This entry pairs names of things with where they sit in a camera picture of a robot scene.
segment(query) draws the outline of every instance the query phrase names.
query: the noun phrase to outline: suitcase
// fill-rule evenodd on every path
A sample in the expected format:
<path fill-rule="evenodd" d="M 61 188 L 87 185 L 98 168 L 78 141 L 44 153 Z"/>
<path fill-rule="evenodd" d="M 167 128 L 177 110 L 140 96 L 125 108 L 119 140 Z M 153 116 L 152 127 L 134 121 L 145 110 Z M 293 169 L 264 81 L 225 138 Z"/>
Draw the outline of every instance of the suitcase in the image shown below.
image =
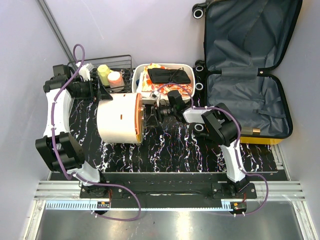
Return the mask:
<path fill-rule="evenodd" d="M 271 74 L 284 58 L 302 0 L 215 0 L 192 8 L 205 15 L 204 61 L 207 106 L 224 103 L 242 127 L 247 144 L 278 144 L 293 123 L 280 80 Z"/>

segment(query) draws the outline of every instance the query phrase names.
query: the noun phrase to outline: black wire rack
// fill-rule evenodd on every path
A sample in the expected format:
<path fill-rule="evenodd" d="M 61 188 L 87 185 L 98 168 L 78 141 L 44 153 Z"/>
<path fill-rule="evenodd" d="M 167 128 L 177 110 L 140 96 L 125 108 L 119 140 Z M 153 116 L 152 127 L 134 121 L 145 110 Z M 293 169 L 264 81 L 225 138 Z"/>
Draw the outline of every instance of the black wire rack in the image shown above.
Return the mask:
<path fill-rule="evenodd" d="M 71 61 L 68 63 L 68 66 L 73 67 L 75 62 Z M 118 55 L 118 56 L 107 56 L 107 57 L 98 57 L 85 59 L 83 64 L 91 63 L 95 68 L 98 68 L 100 65 L 105 64 L 111 70 L 120 72 L 124 81 L 124 86 L 120 87 L 109 87 L 104 86 L 100 81 L 100 85 L 108 93 L 131 93 L 132 92 L 132 57 L 131 55 Z"/>

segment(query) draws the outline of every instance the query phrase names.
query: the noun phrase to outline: marble pattern surface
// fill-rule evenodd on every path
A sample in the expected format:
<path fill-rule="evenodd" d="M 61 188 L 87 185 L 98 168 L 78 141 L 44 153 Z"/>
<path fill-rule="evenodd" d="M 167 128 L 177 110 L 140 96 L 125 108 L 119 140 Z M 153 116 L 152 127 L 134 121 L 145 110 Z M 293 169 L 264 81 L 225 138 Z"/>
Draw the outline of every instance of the marble pattern surface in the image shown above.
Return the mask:
<path fill-rule="evenodd" d="M 196 106 L 203 106 L 203 93 L 196 93 Z M 224 172 L 220 147 L 196 138 L 193 124 L 167 118 L 162 125 L 147 127 L 142 144 L 110 144 L 97 129 L 98 104 L 75 100 L 70 133 L 83 146 L 86 160 L 102 172 Z M 241 144 L 241 156 L 248 172 L 276 172 L 270 145 Z"/>

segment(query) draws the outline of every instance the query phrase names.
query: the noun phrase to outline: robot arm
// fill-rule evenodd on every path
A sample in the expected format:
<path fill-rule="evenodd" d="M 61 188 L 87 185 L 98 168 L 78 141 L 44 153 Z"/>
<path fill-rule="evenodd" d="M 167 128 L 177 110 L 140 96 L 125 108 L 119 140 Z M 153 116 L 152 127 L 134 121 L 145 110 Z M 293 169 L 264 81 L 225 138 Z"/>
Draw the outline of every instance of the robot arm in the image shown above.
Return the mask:
<path fill-rule="evenodd" d="M 62 172 L 53 150 L 52 125 L 51 125 L 51 108 L 54 97 L 61 87 L 70 78 L 70 69 L 65 65 L 53 67 L 54 77 L 45 82 L 43 90 L 46 93 L 48 102 L 48 114 L 46 128 L 43 138 L 35 141 L 35 147 L 42 156 L 46 165 L 51 171 Z M 92 95 L 94 83 L 92 81 L 75 80 L 70 86 L 64 89 L 56 100 L 54 108 L 54 132 L 56 148 L 68 174 L 76 173 L 75 177 L 80 176 L 90 182 L 99 183 L 101 181 L 100 172 L 90 166 L 85 161 L 85 154 L 82 146 L 70 134 L 69 115 L 74 98 L 93 100 Z M 91 186 L 87 182 L 82 183 L 84 186 Z"/>
<path fill-rule="evenodd" d="M 167 96 L 169 105 L 155 104 L 157 119 L 162 122 L 165 117 L 175 116 L 179 122 L 196 123 L 194 129 L 196 136 L 206 137 L 220 145 L 226 164 L 227 177 L 234 186 L 235 192 L 240 192 L 245 188 L 249 182 L 242 172 L 244 169 L 242 161 L 240 161 L 240 166 L 237 162 L 236 154 L 238 154 L 238 159 L 241 159 L 240 143 L 238 142 L 235 147 L 237 128 L 232 119 L 222 111 L 209 107 L 186 106 L 178 90 L 170 91 Z M 219 103 L 216 107 L 230 113 L 223 103 Z"/>

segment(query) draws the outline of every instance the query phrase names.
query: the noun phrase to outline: white plastic basket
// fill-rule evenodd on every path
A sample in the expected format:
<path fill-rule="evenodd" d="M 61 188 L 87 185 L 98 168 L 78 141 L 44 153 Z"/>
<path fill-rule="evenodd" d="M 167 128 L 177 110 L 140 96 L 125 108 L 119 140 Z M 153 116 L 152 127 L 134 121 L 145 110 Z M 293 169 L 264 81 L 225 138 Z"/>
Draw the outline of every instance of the white plastic basket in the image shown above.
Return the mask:
<path fill-rule="evenodd" d="M 191 92 L 191 96 L 193 97 L 195 94 L 195 84 L 196 84 L 196 80 L 195 80 L 195 75 L 194 75 L 194 71 L 193 69 L 186 65 L 186 64 L 175 64 L 175 63 L 158 63 L 161 66 L 164 66 L 166 68 L 169 69 L 182 69 L 186 72 L 186 74 L 189 76 L 190 80 L 191 80 L 191 86 L 192 86 L 192 92 Z M 137 90 L 137 80 L 140 78 L 140 74 L 144 71 L 144 67 L 148 66 L 150 64 L 141 64 L 139 65 L 135 70 L 134 70 L 134 74 L 132 77 L 132 92 L 135 93 Z M 141 92 L 142 94 L 142 102 L 143 104 L 154 104 L 155 100 L 153 98 L 150 97 L 150 92 L 149 91 L 145 91 L 145 92 Z M 165 100 L 166 102 L 168 102 L 168 97 L 166 94 L 161 94 L 160 97 L 161 100 Z M 185 102 L 188 102 L 190 100 L 189 96 L 183 97 L 182 98 Z"/>

